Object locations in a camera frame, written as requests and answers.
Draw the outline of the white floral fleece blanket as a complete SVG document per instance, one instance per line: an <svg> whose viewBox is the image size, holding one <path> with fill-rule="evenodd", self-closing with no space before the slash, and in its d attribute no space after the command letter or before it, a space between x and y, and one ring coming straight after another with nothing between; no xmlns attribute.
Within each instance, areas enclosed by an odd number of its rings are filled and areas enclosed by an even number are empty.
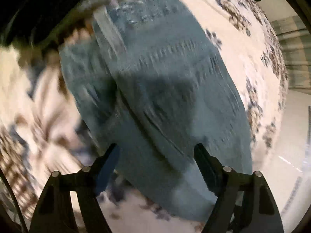
<svg viewBox="0 0 311 233"><path fill-rule="evenodd" d="M1 0L1 210L19 218L3 232L30 232L51 173L92 166L112 144L99 153L65 84L59 52L93 36L98 9L123 1ZM279 41L254 0L180 1L219 51L244 104L251 175L270 158L284 111L288 78ZM211 213L206 221L170 214L117 165L97 196L111 232L203 232Z"/></svg>

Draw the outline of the grey striped curtain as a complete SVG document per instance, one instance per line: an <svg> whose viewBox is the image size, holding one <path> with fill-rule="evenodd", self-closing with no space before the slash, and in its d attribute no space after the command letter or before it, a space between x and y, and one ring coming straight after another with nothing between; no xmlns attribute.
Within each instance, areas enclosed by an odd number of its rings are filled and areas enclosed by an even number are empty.
<svg viewBox="0 0 311 233"><path fill-rule="evenodd" d="M310 90L310 32L299 16L270 23L279 40L289 88Z"/></svg>

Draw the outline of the blue denim jeans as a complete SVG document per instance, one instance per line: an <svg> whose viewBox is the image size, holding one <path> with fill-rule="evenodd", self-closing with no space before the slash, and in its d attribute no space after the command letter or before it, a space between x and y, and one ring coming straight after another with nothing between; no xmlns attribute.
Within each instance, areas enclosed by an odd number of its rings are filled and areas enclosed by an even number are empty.
<svg viewBox="0 0 311 233"><path fill-rule="evenodd" d="M127 0L94 13L93 36L60 52L65 84L102 154L170 214L206 221L216 202L193 149L252 172L244 104L217 48L180 0Z"/></svg>

